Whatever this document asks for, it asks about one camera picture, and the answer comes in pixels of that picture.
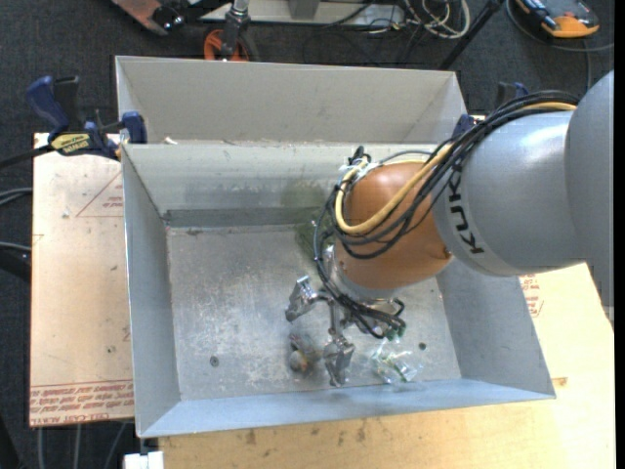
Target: blue clamp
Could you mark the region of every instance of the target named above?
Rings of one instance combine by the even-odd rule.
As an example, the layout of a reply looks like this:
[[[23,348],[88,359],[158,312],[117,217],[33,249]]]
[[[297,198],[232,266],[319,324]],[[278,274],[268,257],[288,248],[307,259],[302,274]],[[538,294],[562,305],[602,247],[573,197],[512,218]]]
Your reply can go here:
[[[136,111],[124,113],[121,121],[107,126],[101,124],[98,116],[97,121],[81,122],[75,100],[78,82],[78,77],[55,81],[52,76],[43,76],[26,91],[26,100],[35,113],[53,126],[48,135],[48,146],[51,150],[65,156],[93,154],[118,160],[119,144],[106,134],[110,129],[126,129],[128,137],[124,142],[147,142],[144,120]]]

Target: cable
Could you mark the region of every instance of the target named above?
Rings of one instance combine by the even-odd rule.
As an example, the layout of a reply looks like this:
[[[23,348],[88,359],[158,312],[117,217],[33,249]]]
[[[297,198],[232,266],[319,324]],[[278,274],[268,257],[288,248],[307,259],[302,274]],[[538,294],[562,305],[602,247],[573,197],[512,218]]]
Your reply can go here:
[[[3,196],[7,196],[8,194],[27,193],[27,192],[32,192],[32,188],[14,188],[12,190],[0,192],[0,198],[2,198]]]
[[[393,210],[399,205],[399,203],[406,197],[408,192],[414,188],[414,186],[421,181],[427,174],[430,172],[451,150],[451,146],[443,148],[442,151],[428,163],[426,163],[417,173],[412,176],[412,178],[404,184],[401,189],[393,196],[389,202],[382,207],[378,212],[376,212],[371,218],[367,219],[363,223],[360,223],[356,226],[349,225],[344,217],[343,217],[343,200],[342,197],[345,195],[347,183],[352,179],[353,176],[359,170],[358,167],[350,170],[344,177],[344,181],[337,193],[337,197],[335,200],[335,215],[336,221],[341,228],[341,230],[350,235],[366,235],[370,233],[374,228],[379,226],[381,223],[386,221],[388,217],[391,215]]]
[[[438,38],[455,39],[464,36],[471,26],[471,12],[466,0],[421,0],[420,5],[423,12],[430,19],[425,22],[415,10],[410,0],[401,0],[406,7],[406,11],[412,16],[412,19],[407,19],[406,22],[413,24],[422,24],[425,29],[432,35]],[[434,2],[443,5],[444,15],[442,17],[437,16],[429,7],[428,2]],[[451,18],[451,6],[457,1],[460,3],[459,16],[462,21],[461,29],[454,29],[448,24]]]
[[[108,455],[106,456],[106,461],[104,462],[103,469],[107,469],[108,466],[110,465],[110,462],[115,454],[115,449],[117,448],[117,444],[119,443],[121,435],[126,429],[126,426],[130,423],[131,422],[122,422],[121,427],[119,428],[119,431],[117,431],[117,436],[115,436],[115,439],[113,440],[113,444],[110,447],[110,451],[108,452]]]
[[[23,250],[24,252],[30,252],[32,250],[28,245],[11,243],[10,241],[0,241],[0,248],[14,248],[16,250]]]
[[[22,196],[32,193],[32,188],[17,188],[9,190],[7,192],[0,192],[0,206],[5,205],[11,201],[14,201]]]
[[[78,469],[78,460],[80,460],[80,438],[82,435],[82,424],[76,427],[76,440],[74,441],[74,463],[72,469]]]
[[[43,428],[37,431],[37,459],[39,461],[39,469],[46,469],[46,461],[43,453]]]

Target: black cable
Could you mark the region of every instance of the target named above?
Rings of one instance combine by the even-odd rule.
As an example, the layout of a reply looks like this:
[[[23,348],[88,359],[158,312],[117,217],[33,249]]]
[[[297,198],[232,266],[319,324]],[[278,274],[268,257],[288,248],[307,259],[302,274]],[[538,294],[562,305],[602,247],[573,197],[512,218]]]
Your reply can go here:
[[[30,151],[24,152],[22,154],[17,154],[15,156],[11,156],[10,158],[0,160],[0,170],[10,167],[11,165],[15,165],[16,163],[20,163],[21,161],[30,160],[35,156],[39,156],[40,154],[45,154],[54,150],[55,149],[50,146],[44,146],[42,148],[31,149]]]
[[[371,234],[371,232],[368,232],[367,234],[360,235],[342,233],[340,229],[336,227],[336,221],[334,221],[335,236],[343,243],[346,251],[348,251],[350,255],[353,255],[355,258],[358,259],[372,259],[388,251],[393,245],[398,242],[398,240],[403,235],[407,234],[408,225],[412,217],[414,216],[417,207],[422,203],[423,199],[425,199],[425,197],[434,190],[439,180],[448,170],[452,169],[454,165],[461,165],[463,160],[468,156],[473,148],[479,142],[481,142],[488,134],[490,134],[493,130],[500,127],[501,125],[509,123],[514,119],[533,114],[535,112],[552,110],[542,108],[533,110],[526,109],[526,107],[528,106],[545,102],[562,102],[576,105],[578,99],[567,93],[561,93],[559,91],[544,91],[542,93],[531,94],[523,96],[522,98],[510,100],[509,102],[505,103],[497,110],[495,110],[489,117],[485,118],[485,120],[479,122],[477,125],[472,127],[461,138],[453,142],[452,148],[449,153],[436,167],[436,169],[432,171],[430,177],[427,178],[424,185],[416,193],[411,205],[398,218],[390,222],[388,225],[386,225],[385,228],[375,234]],[[378,227],[380,227],[385,222],[386,221],[382,221],[381,224],[378,225]],[[385,238],[385,240],[381,242],[383,246],[373,252],[369,252],[367,254],[358,254],[353,252],[353,250],[349,247],[349,245],[363,245],[372,243],[374,241],[377,242],[377,240],[380,240],[383,236],[388,235],[396,228],[399,228],[399,230],[395,232],[391,238]]]

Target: small object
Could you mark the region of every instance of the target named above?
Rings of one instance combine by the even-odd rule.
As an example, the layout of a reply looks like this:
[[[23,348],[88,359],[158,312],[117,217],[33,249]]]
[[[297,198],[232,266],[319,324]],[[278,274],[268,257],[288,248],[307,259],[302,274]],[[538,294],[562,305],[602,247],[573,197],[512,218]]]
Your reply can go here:
[[[293,322],[305,315],[318,299],[319,295],[311,287],[311,279],[308,276],[299,278],[289,296],[289,306],[284,312],[286,320]]]
[[[165,457],[162,451],[149,451],[145,455],[129,453],[124,455],[123,469],[164,469]]]
[[[403,349],[399,339],[382,341],[371,356],[373,369],[387,384],[410,382],[417,376],[421,364],[415,362],[411,351]]]
[[[529,24],[555,38],[582,38],[599,29],[599,18],[582,0],[514,0]]]
[[[296,349],[289,356],[289,366],[293,371],[307,371],[310,365],[306,355],[301,349]]]

